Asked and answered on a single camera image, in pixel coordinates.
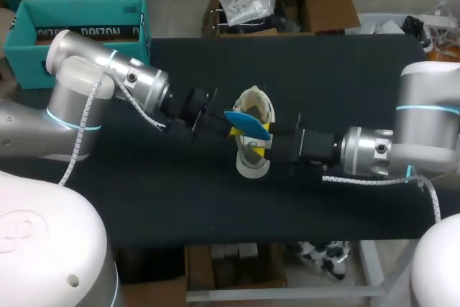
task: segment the black and white object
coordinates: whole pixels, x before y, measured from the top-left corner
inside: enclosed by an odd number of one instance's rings
[[[322,271],[337,280],[345,278],[349,252],[348,241],[298,242],[298,256],[302,262],[315,263]]]

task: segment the cardboard box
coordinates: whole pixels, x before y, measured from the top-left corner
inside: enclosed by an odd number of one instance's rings
[[[123,286],[125,307],[186,307],[186,278]]]
[[[187,249],[184,249],[184,252],[181,254],[184,258],[183,262],[180,260],[180,257],[177,258],[177,262],[170,262],[170,260],[168,259],[162,260],[161,257],[155,257],[155,251],[151,251],[153,253],[152,256],[150,256],[150,254],[148,253],[149,251],[140,251],[142,252],[140,254],[140,257],[135,257],[137,255],[137,252],[139,251],[127,252],[128,253],[126,253],[126,251],[118,251],[116,256],[117,266],[119,267],[119,274],[122,282],[124,281],[124,279],[130,279],[124,277],[125,275],[130,275],[129,272],[126,272],[127,266],[128,269],[132,269],[132,265],[139,265],[141,267],[141,271],[144,271],[145,268],[147,268],[148,270],[154,270],[154,276],[164,274],[164,272],[161,272],[162,269],[165,269],[164,267],[155,267],[155,265],[158,263],[158,260],[161,260],[163,262],[163,265],[166,266],[176,266],[178,262],[180,265],[182,265],[182,267],[180,270],[178,270],[180,271],[178,272],[178,277],[173,279],[159,280],[146,283],[123,284],[122,289],[125,307],[187,306]],[[141,272],[140,276],[143,276],[143,278],[145,278],[144,274],[145,272]]]
[[[55,77],[46,71],[45,62],[51,40],[63,29],[104,42],[108,48],[146,65],[150,63],[151,34],[145,0],[23,1],[4,45],[23,89],[54,86]]]
[[[276,35],[311,35],[337,33],[346,28],[359,27],[360,22],[352,0],[277,0],[284,4],[286,17],[300,25],[299,33]],[[219,0],[210,0],[202,18],[204,37],[220,38],[235,34],[220,33],[218,24],[224,23],[225,14]]]
[[[251,275],[252,279],[256,280],[251,284],[222,284],[222,280],[218,277],[221,273],[218,271],[223,260],[212,260],[210,246],[189,246],[187,252],[190,290],[260,289],[286,286],[282,250],[278,243],[259,245],[258,258],[232,260],[234,270],[238,271],[239,275]]]

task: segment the screw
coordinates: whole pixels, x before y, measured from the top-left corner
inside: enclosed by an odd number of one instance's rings
[[[378,144],[375,149],[379,154],[385,154],[387,151],[387,146],[385,144]]]
[[[130,74],[128,75],[128,81],[129,81],[129,82],[133,83],[133,82],[135,82],[136,80],[137,80],[137,77],[136,77],[135,74],[130,73]]]

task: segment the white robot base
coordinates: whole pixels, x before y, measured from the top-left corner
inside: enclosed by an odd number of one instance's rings
[[[0,173],[0,201],[0,306],[124,306],[104,224],[84,197]]]

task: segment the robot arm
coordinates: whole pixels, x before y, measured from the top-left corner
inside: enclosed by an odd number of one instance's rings
[[[351,127],[346,134],[271,124],[271,161],[340,165],[348,175],[401,178],[412,167],[450,172],[459,160],[460,64],[422,62],[402,72],[394,131]]]
[[[74,32],[62,31],[53,40],[46,68],[56,75],[56,84],[46,109],[1,102],[0,157],[44,157],[69,161],[86,102],[98,78],[101,82],[87,114],[76,160],[89,155],[105,108],[114,94],[131,101],[137,111],[160,130],[166,126],[150,119],[147,114],[161,112],[168,119],[180,119],[195,133],[204,127],[211,127],[217,134],[229,133],[230,125],[211,111],[216,92],[194,88],[173,94],[166,72],[143,65]]]

